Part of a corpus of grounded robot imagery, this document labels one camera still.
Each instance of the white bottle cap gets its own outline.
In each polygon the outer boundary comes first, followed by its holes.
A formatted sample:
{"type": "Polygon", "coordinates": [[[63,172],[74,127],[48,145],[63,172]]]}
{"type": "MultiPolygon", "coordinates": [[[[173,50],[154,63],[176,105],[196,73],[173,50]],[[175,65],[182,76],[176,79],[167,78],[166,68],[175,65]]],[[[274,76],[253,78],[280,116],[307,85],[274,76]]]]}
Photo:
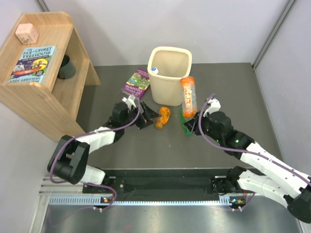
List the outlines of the white bottle cap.
{"type": "Polygon", "coordinates": [[[151,71],[152,71],[154,74],[158,74],[158,73],[159,73],[159,70],[158,70],[156,67],[152,67],[152,68],[151,68],[151,71]]]}

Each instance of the orange plastic object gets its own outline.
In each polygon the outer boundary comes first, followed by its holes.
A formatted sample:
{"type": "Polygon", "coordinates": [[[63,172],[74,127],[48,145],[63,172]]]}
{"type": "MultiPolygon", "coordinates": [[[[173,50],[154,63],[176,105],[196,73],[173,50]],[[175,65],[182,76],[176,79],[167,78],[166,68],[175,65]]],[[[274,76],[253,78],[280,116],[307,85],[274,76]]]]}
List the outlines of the orange plastic object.
{"type": "Polygon", "coordinates": [[[155,127],[160,130],[163,128],[163,125],[165,125],[169,121],[171,111],[167,107],[161,107],[159,113],[162,116],[156,119],[155,127]]]}
{"type": "Polygon", "coordinates": [[[184,88],[183,115],[184,118],[194,117],[198,111],[195,95],[195,80],[193,77],[181,79],[181,85],[184,88]]]}

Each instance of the children's book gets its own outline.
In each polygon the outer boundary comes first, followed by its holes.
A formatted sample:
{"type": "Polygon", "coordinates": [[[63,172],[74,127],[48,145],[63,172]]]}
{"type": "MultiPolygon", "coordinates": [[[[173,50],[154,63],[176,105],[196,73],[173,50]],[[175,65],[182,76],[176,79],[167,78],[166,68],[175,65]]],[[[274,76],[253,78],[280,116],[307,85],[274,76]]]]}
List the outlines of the children's book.
{"type": "Polygon", "coordinates": [[[25,48],[8,82],[45,84],[44,77],[47,76],[54,57],[56,57],[55,46],[25,48]]]}
{"type": "Polygon", "coordinates": [[[122,92],[141,99],[149,88],[150,80],[146,70],[138,69],[122,88],[122,92]]]}

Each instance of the gray wall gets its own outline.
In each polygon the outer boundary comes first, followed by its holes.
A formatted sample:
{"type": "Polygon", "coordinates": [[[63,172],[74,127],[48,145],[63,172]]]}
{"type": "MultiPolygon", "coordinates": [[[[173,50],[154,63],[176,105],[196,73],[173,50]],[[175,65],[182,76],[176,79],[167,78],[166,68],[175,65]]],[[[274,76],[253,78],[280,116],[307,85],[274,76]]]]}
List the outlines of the gray wall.
{"type": "Polygon", "coordinates": [[[158,46],[193,63],[254,62],[287,0],[45,0],[68,12],[96,66],[147,64],[158,46]]]}
{"type": "Polygon", "coordinates": [[[311,1],[299,0],[257,68],[286,162],[311,174],[311,1]]]}
{"type": "MultiPolygon", "coordinates": [[[[1,0],[0,47],[22,12],[39,11],[33,0],[1,0]]],[[[56,144],[0,103],[0,232],[30,226],[47,163],[56,144]]]]}

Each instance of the small book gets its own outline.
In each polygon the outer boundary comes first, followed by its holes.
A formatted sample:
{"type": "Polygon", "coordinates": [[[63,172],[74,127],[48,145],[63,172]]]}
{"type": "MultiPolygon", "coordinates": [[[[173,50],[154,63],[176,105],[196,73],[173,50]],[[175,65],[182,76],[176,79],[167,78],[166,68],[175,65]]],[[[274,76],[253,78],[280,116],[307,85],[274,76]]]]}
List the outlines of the small book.
{"type": "Polygon", "coordinates": [[[122,88],[122,92],[133,94],[141,99],[150,86],[149,75],[146,70],[138,69],[122,88]]]}
{"type": "Polygon", "coordinates": [[[55,46],[28,47],[21,54],[8,82],[35,82],[45,84],[57,51],[55,46]]]}

